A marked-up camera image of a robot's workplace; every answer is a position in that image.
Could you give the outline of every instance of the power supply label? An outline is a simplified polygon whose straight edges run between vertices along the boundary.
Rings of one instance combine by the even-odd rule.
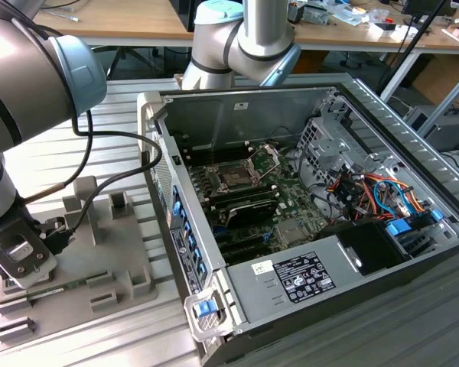
[[[274,270],[295,304],[335,288],[316,252],[274,264]]]
[[[191,294],[200,292],[199,281],[190,261],[190,252],[185,245],[184,237],[179,229],[171,231],[171,238],[174,240],[175,250],[177,251],[178,261],[184,271],[185,281]]]

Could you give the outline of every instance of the motherboard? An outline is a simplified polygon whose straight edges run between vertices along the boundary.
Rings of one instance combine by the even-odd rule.
[[[188,168],[230,265],[310,242],[328,224],[281,149],[247,144],[246,158]]]

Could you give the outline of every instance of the metal workbench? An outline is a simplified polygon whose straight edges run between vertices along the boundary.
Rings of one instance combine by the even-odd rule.
[[[350,81],[346,74],[333,75]],[[306,83],[306,79],[291,78]],[[108,96],[93,109],[95,128],[136,132],[136,98],[147,90],[176,89],[173,80],[109,82]],[[84,117],[80,124],[86,126]],[[65,122],[6,154],[7,168],[27,196],[68,177],[83,156],[85,141]],[[99,182],[139,166],[137,142],[96,138],[83,175]],[[4,365],[200,365],[174,275],[142,175],[108,189],[127,190],[135,202],[159,296],[144,305],[104,317],[37,342],[0,353]],[[31,206],[57,208],[73,188]],[[459,255],[411,284],[325,320],[231,363],[234,366],[451,366],[459,365]]]

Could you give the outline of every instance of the robotic arm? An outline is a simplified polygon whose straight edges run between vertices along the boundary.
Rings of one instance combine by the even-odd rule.
[[[106,95],[105,74],[86,44],[36,28],[37,37],[29,29],[35,24],[20,10],[33,18],[43,2],[16,0],[16,8],[0,0],[0,271],[22,288],[56,266],[51,250],[58,241],[47,235],[61,223],[32,219],[2,152],[81,115]]]
[[[31,21],[43,2],[0,0],[0,273],[22,288],[56,266],[54,255],[68,245],[72,229],[65,230],[61,219],[39,223],[31,217],[5,170],[2,152],[68,119],[76,121],[104,99],[107,89],[103,69],[86,44],[71,36],[48,37]],[[203,2],[183,89],[229,88],[233,70],[261,86],[281,83],[300,54],[286,8],[287,0],[244,0],[243,6]],[[89,136],[102,133],[120,134]],[[142,172],[137,170],[103,184]]]
[[[294,44],[287,7],[287,0],[202,2],[182,89],[230,88],[233,70],[260,86],[281,84],[301,53]]]

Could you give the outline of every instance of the wooden desk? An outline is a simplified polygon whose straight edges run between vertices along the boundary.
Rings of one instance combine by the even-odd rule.
[[[373,0],[363,6],[386,8],[396,23],[408,16],[389,5]],[[81,37],[91,45],[116,46],[182,46],[192,45],[192,33],[185,31],[168,0],[89,0],[75,16],[80,22],[69,21],[41,12],[34,20],[65,34]],[[444,34],[439,26],[424,35],[403,66],[381,95],[388,99],[420,54],[459,54],[459,43]],[[367,52],[397,52],[399,42],[390,37],[375,40],[367,24],[356,27],[330,17],[327,26],[301,23],[296,25],[295,40],[303,50],[341,50]]]

